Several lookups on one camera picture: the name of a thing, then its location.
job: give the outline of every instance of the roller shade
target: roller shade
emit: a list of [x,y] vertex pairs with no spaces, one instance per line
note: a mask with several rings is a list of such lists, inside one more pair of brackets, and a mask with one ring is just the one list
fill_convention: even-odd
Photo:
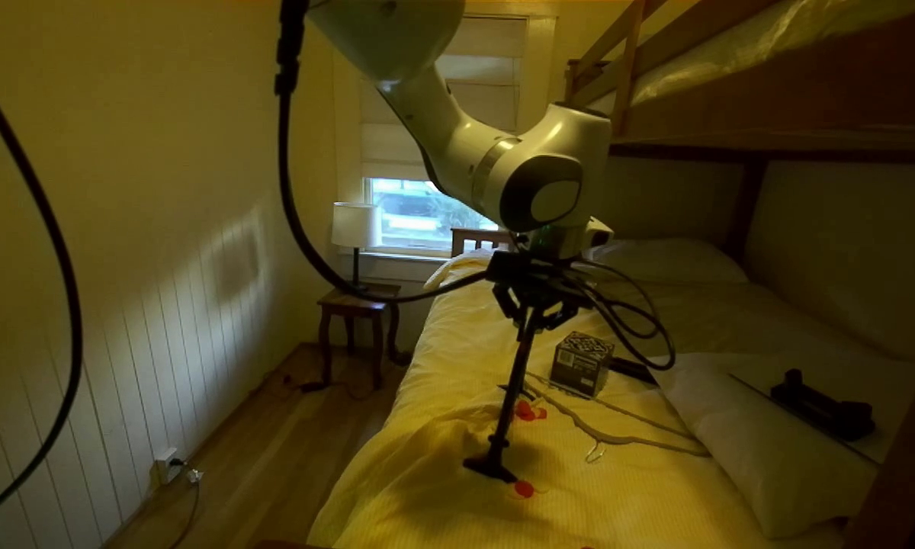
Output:
[[[468,115],[517,133],[527,21],[466,17],[437,70]],[[373,84],[359,82],[363,177],[427,180],[419,147]]]

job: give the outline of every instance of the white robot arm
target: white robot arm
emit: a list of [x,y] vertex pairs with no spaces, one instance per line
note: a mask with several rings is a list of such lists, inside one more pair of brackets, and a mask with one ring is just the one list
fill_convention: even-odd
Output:
[[549,259],[610,239],[590,211],[610,146],[610,120],[552,104],[513,136],[458,107],[434,66],[464,0],[332,0],[308,17],[374,81],[422,150],[437,189],[516,233]]

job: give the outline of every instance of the small box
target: small box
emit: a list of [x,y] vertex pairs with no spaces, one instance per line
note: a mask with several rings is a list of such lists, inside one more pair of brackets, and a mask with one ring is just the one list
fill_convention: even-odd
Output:
[[549,381],[586,397],[596,397],[607,381],[614,344],[573,332],[556,346]]

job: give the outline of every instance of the red flower petal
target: red flower petal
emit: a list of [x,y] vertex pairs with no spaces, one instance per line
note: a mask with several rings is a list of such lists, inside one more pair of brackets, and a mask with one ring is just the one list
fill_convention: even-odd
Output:
[[526,499],[535,493],[535,488],[527,480],[518,480],[515,483],[515,492]]

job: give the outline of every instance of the wooden headboard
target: wooden headboard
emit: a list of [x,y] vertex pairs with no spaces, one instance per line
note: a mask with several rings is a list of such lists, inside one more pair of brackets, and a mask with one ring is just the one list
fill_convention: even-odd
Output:
[[499,244],[513,244],[511,233],[507,230],[451,228],[451,257],[464,253],[464,243],[469,240],[474,242],[476,250],[485,242],[491,242],[493,248],[499,247]]

